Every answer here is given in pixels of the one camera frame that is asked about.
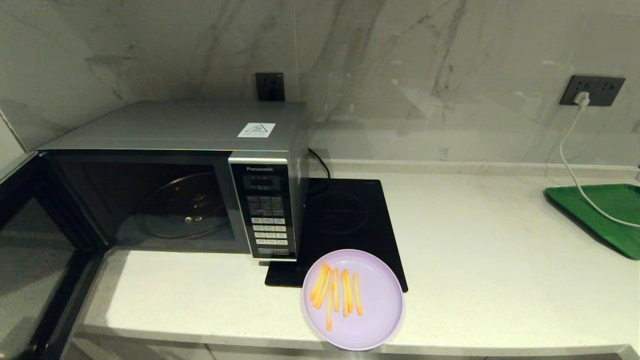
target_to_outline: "black cable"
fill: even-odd
[[[326,178],[327,179],[331,179],[331,172],[329,171],[329,168],[326,167],[326,164],[324,163],[324,161],[322,161],[322,159],[320,158],[320,156],[318,156],[318,154],[316,154],[315,151],[311,150],[311,148],[309,148],[309,152],[311,154],[313,154],[313,156],[316,157],[316,159],[318,159],[318,161],[320,161],[320,164],[322,164],[322,166],[324,167],[324,171],[326,171]]]

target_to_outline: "white cable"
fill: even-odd
[[[573,131],[573,127],[575,127],[575,125],[578,123],[578,118],[580,117],[580,114],[584,111],[584,109],[589,104],[589,93],[588,92],[579,92],[578,95],[576,95],[576,97],[575,97],[575,103],[578,104],[578,112],[575,114],[575,119],[573,120],[573,124],[571,124],[571,127],[566,132],[566,134],[564,134],[564,137],[560,141],[560,157],[562,158],[562,161],[563,161],[564,165],[566,166],[566,169],[569,170],[569,174],[571,175],[571,178],[573,179],[573,182],[575,183],[575,186],[578,188],[578,191],[580,191],[580,193],[582,194],[582,197],[584,198],[584,200],[587,200],[587,202],[591,206],[593,206],[593,208],[596,209],[600,214],[602,214],[602,216],[604,216],[605,218],[608,218],[611,221],[615,221],[615,222],[617,222],[619,224],[632,226],[632,227],[640,227],[639,224],[633,224],[631,222],[618,220],[617,218],[614,218],[611,215],[605,213],[596,204],[594,204],[593,201],[591,201],[591,199],[589,199],[587,194],[584,193],[584,191],[582,190],[582,187],[578,183],[578,179],[575,178],[575,175],[573,174],[573,171],[571,170],[571,167],[569,166],[569,163],[566,162],[566,159],[564,158],[564,154],[563,154],[563,151],[562,151],[562,148],[563,148],[563,145],[564,145],[564,141],[569,137],[569,134],[571,134],[571,132]]]

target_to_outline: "purple plate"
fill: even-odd
[[[362,316],[355,309],[349,316],[343,316],[344,299],[342,281],[339,282],[340,310],[332,310],[332,331],[326,330],[326,299],[320,309],[313,307],[309,296],[317,276],[326,262],[331,269],[343,269],[353,274],[358,272],[360,282],[360,302]],[[331,344],[345,350],[363,351],[382,345],[393,335],[402,319],[404,305],[402,289],[393,271],[368,252],[345,249],[330,252],[314,263],[302,285],[303,312],[316,332]]]

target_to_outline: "french fries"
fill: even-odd
[[[356,311],[358,316],[362,316],[362,304],[360,303],[360,285],[358,284],[358,273],[353,273],[353,293],[356,297]]]
[[[329,286],[329,292],[326,294],[326,330],[331,331],[331,303],[333,298],[333,285]]]
[[[340,299],[338,294],[338,268],[333,269],[333,311],[340,311]]]
[[[342,272],[340,272],[338,268],[331,269],[327,263],[323,263],[314,287],[309,293],[309,300],[312,302],[314,308],[320,309],[326,297],[327,331],[333,329],[332,312],[337,313],[340,311],[339,282],[342,282],[342,299],[344,302],[343,316],[347,317],[353,312],[354,302],[358,316],[362,316],[364,313],[362,310],[362,301],[360,300],[360,276],[358,273],[353,273],[352,282],[349,276],[349,270],[343,269]]]

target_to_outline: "green tray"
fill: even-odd
[[[629,184],[583,186],[600,209],[622,221],[640,224],[640,186]],[[584,200],[575,186],[545,189],[547,199],[597,240],[632,259],[640,259],[640,229],[602,216]]]

